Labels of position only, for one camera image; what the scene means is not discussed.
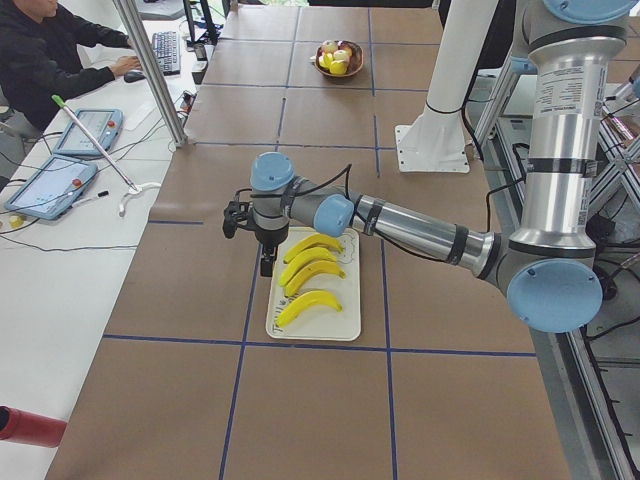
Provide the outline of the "yellow banana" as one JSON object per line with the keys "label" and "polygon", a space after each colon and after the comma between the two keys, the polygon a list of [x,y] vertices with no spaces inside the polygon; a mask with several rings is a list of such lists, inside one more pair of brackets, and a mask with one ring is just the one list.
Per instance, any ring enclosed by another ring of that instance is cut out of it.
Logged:
{"label": "yellow banana", "polygon": [[346,272],[337,262],[330,260],[316,260],[295,270],[288,266],[281,275],[284,295],[292,297],[312,278],[320,274],[329,274],[341,279],[346,277]]}
{"label": "yellow banana", "polygon": [[284,328],[297,319],[303,312],[317,306],[330,307],[336,312],[343,310],[342,304],[332,292],[327,290],[311,290],[292,300],[278,314],[275,325],[278,328]]}
{"label": "yellow banana", "polygon": [[297,254],[286,266],[283,273],[287,275],[295,275],[302,267],[308,265],[313,261],[327,260],[337,261],[337,257],[325,247],[312,247],[303,250]]}
{"label": "yellow banana", "polygon": [[342,253],[344,248],[342,243],[334,237],[322,233],[312,234],[292,246],[284,255],[284,263],[289,264],[298,254],[312,247],[326,247],[329,250]]}

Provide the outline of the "brown wicker basket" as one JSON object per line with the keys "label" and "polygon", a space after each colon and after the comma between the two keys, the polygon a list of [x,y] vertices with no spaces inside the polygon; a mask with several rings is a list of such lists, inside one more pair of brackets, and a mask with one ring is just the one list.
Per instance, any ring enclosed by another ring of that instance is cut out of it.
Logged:
{"label": "brown wicker basket", "polygon": [[364,66],[362,48],[348,40],[325,40],[310,58],[314,67],[332,78],[352,77]]}

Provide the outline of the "white bear tray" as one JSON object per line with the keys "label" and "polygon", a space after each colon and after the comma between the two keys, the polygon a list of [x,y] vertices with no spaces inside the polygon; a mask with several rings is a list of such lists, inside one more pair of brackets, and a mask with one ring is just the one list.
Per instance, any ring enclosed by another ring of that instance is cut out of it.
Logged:
{"label": "white bear tray", "polygon": [[[284,295],[281,275],[287,264],[285,253],[298,241],[318,233],[307,227],[292,227],[289,237],[278,250],[270,286],[269,306],[266,316],[266,331],[276,339],[295,339],[313,341],[352,341],[361,331],[360,320],[360,246],[357,233],[347,229],[337,239],[342,243],[342,253],[330,250],[339,266],[346,272],[341,279],[334,275],[320,274],[309,280],[292,297]],[[296,297],[311,290],[332,292],[342,304],[343,310],[336,312],[330,307],[317,306],[303,312],[297,319],[284,328],[278,328],[275,320],[278,314]]]}

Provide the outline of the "yellow star fruit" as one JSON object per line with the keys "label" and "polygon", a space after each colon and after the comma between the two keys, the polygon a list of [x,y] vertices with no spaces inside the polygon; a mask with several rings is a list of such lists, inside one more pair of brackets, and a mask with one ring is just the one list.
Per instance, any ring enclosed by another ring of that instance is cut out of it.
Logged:
{"label": "yellow star fruit", "polygon": [[328,52],[321,53],[317,58],[317,64],[320,69],[329,71],[333,62],[333,55]]}

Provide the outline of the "green white apple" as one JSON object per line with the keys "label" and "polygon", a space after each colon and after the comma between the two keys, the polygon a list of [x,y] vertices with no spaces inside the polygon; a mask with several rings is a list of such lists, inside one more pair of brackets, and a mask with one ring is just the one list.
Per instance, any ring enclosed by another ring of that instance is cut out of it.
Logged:
{"label": "green white apple", "polygon": [[334,40],[325,40],[322,44],[321,44],[321,50],[324,53],[333,53],[336,50],[338,50],[338,44],[336,41]]}

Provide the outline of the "far teach pendant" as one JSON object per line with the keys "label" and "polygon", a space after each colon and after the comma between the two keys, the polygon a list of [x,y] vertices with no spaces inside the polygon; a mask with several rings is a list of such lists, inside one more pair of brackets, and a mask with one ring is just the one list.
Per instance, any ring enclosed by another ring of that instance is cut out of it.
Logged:
{"label": "far teach pendant", "polygon": [[[123,112],[119,109],[78,109],[75,115],[104,150],[109,151],[122,129]],[[53,153],[79,159],[101,157],[100,151],[72,121],[63,130]]]}

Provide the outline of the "teach pendant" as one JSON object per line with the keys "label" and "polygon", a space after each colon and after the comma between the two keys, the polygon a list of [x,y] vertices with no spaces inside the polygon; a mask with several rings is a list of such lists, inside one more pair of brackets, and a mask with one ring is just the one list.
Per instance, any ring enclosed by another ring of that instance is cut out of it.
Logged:
{"label": "teach pendant", "polygon": [[97,173],[93,163],[51,155],[4,207],[11,213],[55,220],[71,207]]}
{"label": "teach pendant", "polygon": [[[109,151],[122,129],[123,112],[119,109],[78,109],[75,115],[104,150]],[[101,157],[100,151],[72,121],[63,130],[53,153],[79,159]]]}

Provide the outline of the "computer mouse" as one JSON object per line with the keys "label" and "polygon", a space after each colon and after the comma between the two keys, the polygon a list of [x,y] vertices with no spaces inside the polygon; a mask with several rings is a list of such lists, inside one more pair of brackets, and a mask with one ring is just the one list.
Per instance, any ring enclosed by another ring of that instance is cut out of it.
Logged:
{"label": "computer mouse", "polygon": [[123,76],[125,83],[135,83],[146,79],[146,75],[141,70],[132,69],[127,71]]}

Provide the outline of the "black keyboard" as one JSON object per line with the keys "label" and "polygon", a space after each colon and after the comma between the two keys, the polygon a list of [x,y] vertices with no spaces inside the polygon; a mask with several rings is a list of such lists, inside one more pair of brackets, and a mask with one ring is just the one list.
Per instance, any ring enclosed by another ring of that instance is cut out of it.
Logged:
{"label": "black keyboard", "polygon": [[161,72],[176,75],[181,71],[180,37],[176,31],[156,32],[152,35],[151,46]]}

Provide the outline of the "near teach pendant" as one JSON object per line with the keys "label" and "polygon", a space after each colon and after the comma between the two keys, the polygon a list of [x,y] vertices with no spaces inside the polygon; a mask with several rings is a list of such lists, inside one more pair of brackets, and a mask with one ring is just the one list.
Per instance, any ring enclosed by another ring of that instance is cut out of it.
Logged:
{"label": "near teach pendant", "polygon": [[11,213],[55,220],[71,207],[97,173],[93,163],[51,155],[4,207]]}

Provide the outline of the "metal rod green tip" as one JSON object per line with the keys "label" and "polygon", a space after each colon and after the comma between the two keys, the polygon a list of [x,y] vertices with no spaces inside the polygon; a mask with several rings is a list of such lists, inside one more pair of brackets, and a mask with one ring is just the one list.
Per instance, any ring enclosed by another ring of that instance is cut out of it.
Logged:
{"label": "metal rod green tip", "polygon": [[125,183],[129,186],[129,191],[132,192],[133,194],[139,194],[141,192],[141,188],[138,185],[136,185],[116,165],[115,161],[111,158],[109,153],[102,147],[99,141],[90,132],[90,130],[80,121],[80,119],[75,115],[75,113],[65,104],[64,100],[58,95],[52,95],[51,98],[57,104],[57,106],[70,117],[71,121],[85,134],[85,136],[89,139],[91,144],[99,151],[99,153],[107,160],[107,162],[111,165],[111,167],[125,181]]}

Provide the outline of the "person in black hoodie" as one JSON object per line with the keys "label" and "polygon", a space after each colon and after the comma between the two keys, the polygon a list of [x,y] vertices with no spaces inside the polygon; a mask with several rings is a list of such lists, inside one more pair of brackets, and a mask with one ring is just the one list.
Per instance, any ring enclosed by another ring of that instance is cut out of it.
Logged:
{"label": "person in black hoodie", "polygon": [[99,69],[85,68],[77,48],[130,47],[128,35],[92,23],[57,1],[1,3],[1,89],[9,106],[44,131],[59,107],[52,97],[73,99],[141,67],[124,56]]}

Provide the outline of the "red cylinder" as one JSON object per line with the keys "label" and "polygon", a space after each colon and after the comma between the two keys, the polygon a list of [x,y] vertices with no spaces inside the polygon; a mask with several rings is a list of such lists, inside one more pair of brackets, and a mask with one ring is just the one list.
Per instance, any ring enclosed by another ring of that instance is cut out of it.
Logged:
{"label": "red cylinder", "polygon": [[57,447],[67,422],[16,408],[1,407],[1,440],[32,446]]}

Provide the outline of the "aluminium frame post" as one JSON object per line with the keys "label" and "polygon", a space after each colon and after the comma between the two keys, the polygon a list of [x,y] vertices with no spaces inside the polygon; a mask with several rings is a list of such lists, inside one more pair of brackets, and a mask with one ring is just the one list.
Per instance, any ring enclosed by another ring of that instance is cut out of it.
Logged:
{"label": "aluminium frame post", "polygon": [[134,1],[113,1],[114,7],[133,44],[149,84],[157,109],[168,128],[176,148],[188,142],[184,125],[185,115],[177,109],[183,98],[183,92],[196,92],[190,70],[182,65],[177,75],[164,76],[156,61],[152,49],[152,35],[157,32],[179,30],[178,21],[144,21],[141,19]]}

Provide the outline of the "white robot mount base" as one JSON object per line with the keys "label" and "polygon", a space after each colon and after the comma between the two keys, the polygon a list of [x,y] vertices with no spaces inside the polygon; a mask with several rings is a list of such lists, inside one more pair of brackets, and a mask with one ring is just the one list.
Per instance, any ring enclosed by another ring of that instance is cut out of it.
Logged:
{"label": "white robot mount base", "polygon": [[395,127],[400,171],[469,172],[462,111],[497,6],[497,0],[450,2],[423,113]]}

